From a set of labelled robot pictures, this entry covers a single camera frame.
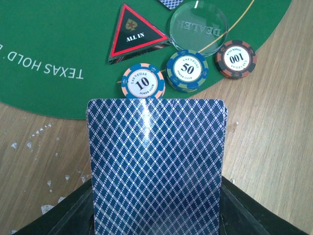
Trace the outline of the ten chips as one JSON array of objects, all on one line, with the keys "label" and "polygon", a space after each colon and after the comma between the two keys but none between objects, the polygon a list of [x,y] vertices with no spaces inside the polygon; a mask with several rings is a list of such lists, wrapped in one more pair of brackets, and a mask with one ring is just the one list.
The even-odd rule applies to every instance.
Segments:
[{"label": "ten chips", "polygon": [[129,67],[123,74],[121,89],[126,98],[161,98],[165,80],[154,65],[139,63]]}]

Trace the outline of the fifty chips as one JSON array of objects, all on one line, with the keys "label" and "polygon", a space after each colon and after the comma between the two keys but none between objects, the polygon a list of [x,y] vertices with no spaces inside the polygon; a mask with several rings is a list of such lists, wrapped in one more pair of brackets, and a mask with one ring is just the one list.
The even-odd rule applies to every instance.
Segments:
[{"label": "fifty chips", "polygon": [[169,84],[182,93],[198,90],[209,74],[208,63],[200,53],[183,49],[175,52],[167,62]]}]

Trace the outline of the red triangle dealer button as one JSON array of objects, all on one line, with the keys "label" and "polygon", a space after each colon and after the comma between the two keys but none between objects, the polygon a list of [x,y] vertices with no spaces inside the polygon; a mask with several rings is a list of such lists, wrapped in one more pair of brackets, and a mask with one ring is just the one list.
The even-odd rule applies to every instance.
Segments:
[{"label": "red triangle dealer button", "polygon": [[116,24],[108,63],[121,61],[165,48],[171,39],[126,3],[122,4]]}]

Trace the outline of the white debris pile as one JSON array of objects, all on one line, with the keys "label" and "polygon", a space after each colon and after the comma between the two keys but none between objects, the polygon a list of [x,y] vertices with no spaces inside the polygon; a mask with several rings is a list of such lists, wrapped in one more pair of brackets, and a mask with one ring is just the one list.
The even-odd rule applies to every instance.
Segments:
[{"label": "white debris pile", "polygon": [[91,177],[85,121],[0,128],[0,232],[11,235]]}]

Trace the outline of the hundred chips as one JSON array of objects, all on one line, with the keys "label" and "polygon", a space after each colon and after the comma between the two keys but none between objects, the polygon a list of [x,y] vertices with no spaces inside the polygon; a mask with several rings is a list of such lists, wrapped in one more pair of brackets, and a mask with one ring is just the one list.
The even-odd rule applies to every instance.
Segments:
[{"label": "hundred chips", "polygon": [[215,57],[218,71],[226,78],[240,79],[250,75],[256,67],[257,55],[250,44],[241,40],[225,42]]}]

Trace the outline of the round green poker mat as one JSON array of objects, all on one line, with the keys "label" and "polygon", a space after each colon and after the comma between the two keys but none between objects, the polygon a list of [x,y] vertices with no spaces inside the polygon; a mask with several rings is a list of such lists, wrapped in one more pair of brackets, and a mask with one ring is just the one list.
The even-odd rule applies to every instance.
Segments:
[{"label": "round green poker mat", "polygon": [[[119,11],[126,3],[168,35],[174,10],[158,0],[1,0],[0,101],[45,116],[85,119],[94,98],[122,98],[118,80],[136,63],[164,69],[175,47],[109,65]],[[258,49],[291,0],[255,0],[227,40]]]}]

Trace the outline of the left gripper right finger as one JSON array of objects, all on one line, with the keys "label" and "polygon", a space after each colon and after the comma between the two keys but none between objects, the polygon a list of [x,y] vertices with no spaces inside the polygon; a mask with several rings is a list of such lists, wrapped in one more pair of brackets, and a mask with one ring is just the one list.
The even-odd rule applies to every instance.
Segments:
[{"label": "left gripper right finger", "polygon": [[305,235],[272,213],[225,177],[220,199],[221,235]]}]

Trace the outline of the clear round button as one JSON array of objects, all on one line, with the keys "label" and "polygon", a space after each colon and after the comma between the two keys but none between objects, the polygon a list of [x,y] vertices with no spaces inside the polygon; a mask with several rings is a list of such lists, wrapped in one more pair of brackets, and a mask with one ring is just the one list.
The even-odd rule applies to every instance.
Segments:
[{"label": "clear round button", "polygon": [[174,11],[169,35],[176,49],[190,49],[207,57],[224,44],[228,30],[228,21],[220,8],[208,0],[192,0]]}]

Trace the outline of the blue playing card deck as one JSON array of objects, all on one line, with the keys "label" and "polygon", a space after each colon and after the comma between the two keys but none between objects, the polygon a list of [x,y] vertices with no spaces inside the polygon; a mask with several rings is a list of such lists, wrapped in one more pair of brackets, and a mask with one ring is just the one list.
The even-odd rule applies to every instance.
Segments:
[{"label": "blue playing card deck", "polygon": [[93,99],[97,235],[216,235],[227,108],[219,99]]}]

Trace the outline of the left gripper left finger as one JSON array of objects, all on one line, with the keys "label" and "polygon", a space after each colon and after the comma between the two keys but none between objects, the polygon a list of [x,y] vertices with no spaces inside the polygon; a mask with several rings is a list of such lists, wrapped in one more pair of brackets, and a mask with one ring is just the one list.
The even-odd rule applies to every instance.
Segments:
[{"label": "left gripper left finger", "polygon": [[17,235],[93,235],[93,196],[91,179]]}]

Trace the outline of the card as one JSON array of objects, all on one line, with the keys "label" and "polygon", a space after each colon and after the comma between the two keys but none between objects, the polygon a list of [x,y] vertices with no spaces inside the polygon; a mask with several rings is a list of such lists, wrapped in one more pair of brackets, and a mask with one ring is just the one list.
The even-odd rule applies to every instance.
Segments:
[{"label": "card", "polygon": [[183,2],[183,0],[159,0],[159,1],[169,10],[175,9]]}]

